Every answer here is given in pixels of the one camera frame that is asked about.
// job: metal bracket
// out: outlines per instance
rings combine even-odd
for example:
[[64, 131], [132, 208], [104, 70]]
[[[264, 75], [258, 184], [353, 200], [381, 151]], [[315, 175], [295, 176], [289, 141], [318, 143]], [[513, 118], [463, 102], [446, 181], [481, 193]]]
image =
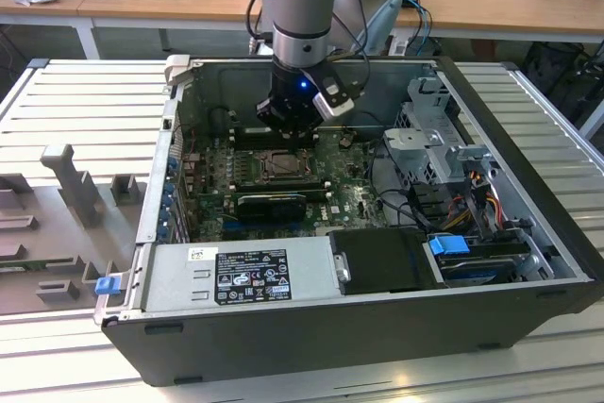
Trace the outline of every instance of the metal bracket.
[[463, 176], [463, 162], [479, 161], [491, 157], [491, 152], [486, 145], [451, 146], [446, 150], [445, 160], [451, 171], [451, 177]]
[[168, 57], [163, 73], [166, 77], [166, 84], [170, 87], [180, 84], [187, 80], [189, 70], [192, 68], [191, 56], [174, 55]]

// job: white sticker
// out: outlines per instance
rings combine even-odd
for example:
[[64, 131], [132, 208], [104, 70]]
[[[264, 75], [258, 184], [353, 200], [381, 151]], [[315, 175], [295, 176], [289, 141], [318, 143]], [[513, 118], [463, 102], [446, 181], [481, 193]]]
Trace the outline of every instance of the white sticker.
[[218, 247], [190, 247], [189, 261], [214, 260]]
[[6, 268], [0, 268], [0, 274], [2, 273], [24, 273], [25, 268], [21, 266], [7, 266]]

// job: blue latch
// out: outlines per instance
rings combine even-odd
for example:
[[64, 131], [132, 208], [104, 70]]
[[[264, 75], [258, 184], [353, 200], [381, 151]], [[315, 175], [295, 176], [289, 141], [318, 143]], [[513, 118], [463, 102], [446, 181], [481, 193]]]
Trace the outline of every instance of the blue latch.
[[94, 292], [100, 294], [119, 294], [122, 279], [117, 276], [100, 277], [96, 280]]
[[433, 240], [430, 240], [429, 244], [434, 255], [470, 253], [470, 248], [462, 236], [437, 236]]

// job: aluminum profile table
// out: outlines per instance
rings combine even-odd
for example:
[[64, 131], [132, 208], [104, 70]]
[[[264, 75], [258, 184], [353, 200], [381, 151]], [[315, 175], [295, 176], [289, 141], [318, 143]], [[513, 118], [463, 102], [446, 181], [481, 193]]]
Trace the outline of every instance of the aluminum profile table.
[[[136, 66], [127, 61], [51, 61], [47, 68], [56, 66], [62, 71], [65, 68], [59, 67], [70, 65], [69, 71], [88, 80], [84, 75], [90, 75], [92, 67], [85, 65], [103, 65], [104, 75], [117, 77], [130, 64]], [[139, 75], [162, 73], [159, 62], [137, 64], [144, 68]], [[602, 249], [601, 157], [520, 73], [491, 64], [460, 64], [460, 68], [595, 246]], [[42, 71], [27, 70], [15, 91], [34, 96], [29, 90], [40, 85], [36, 74]], [[61, 84], [53, 90], [67, 90], [59, 87]], [[104, 87], [99, 93], [86, 94], [101, 96], [98, 103], [118, 106], [123, 93], [114, 93], [115, 88], [107, 93], [109, 89]], [[156, 89], [162, 93], [161, 84]], [[468, 130], [478, 142], [476, 131]], [[11, 402], [602, 401], [604, 305], [552, 319], [509, 350], [163, 389], [141, 381], [93, 323], [91, 311], [56, 313], [45, 319], [14, 316], [0, 322], [0, 371], [0, 400]]]
[[163, 104], [162, 60], [51, 60], [27, 68], [0, 105], [0, 165], [30, 186], [56, 185], [39, 163], [47, 144], [74, 146], [95, 183], [115, 174], [146, 182]]

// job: white table leg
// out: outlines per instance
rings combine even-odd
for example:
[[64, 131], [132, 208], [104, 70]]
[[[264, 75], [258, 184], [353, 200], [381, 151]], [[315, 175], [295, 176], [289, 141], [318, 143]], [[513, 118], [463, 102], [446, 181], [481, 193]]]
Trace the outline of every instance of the white table leg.
[[98, 47], [96, 47], [96, 40], [94, 39], [94, 28], [89, 25], [77, 25], [75, 30], [77, 30], [77, 36], [82, 44], [82, 48], [84, 49], [86, 59], [101, 59], [101, 55], [98, 52]]
[[594, 134], [604, 124], [604, 99], [597, 106], [596, 110], [589, 116], [583, 126], [580, 128], [579, 133], [585, 139], [590, 140]]

